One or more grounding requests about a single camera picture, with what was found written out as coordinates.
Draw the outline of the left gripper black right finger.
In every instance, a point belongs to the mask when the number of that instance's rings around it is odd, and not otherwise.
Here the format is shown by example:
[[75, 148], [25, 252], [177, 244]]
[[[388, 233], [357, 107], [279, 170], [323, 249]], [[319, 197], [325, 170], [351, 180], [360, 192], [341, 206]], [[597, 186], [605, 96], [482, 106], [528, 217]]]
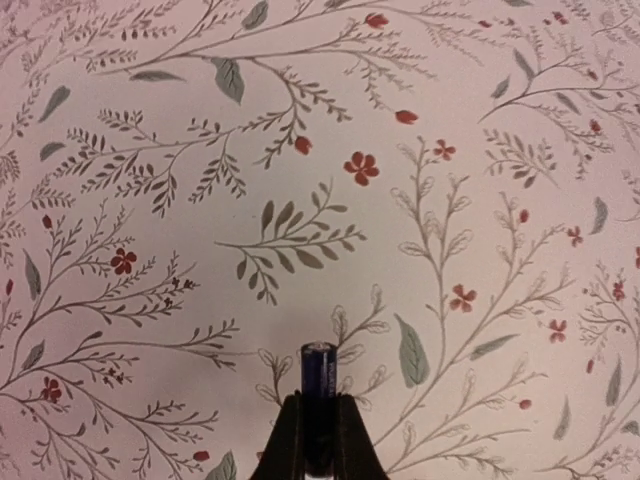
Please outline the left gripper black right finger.
[[386, 473], [353, 396], [339, 394], [336, 397], [335, 418], [333, 478], [386, 480]]

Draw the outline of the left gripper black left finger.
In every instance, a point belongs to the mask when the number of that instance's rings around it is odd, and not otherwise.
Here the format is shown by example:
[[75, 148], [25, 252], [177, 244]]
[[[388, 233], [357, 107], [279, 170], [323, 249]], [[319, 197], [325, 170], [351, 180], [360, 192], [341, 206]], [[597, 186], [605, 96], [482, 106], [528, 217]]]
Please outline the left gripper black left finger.
[[304, 473], [304, 416], [299, 392], [288, 395], [258, 463], [258, 478], [299, 480]]

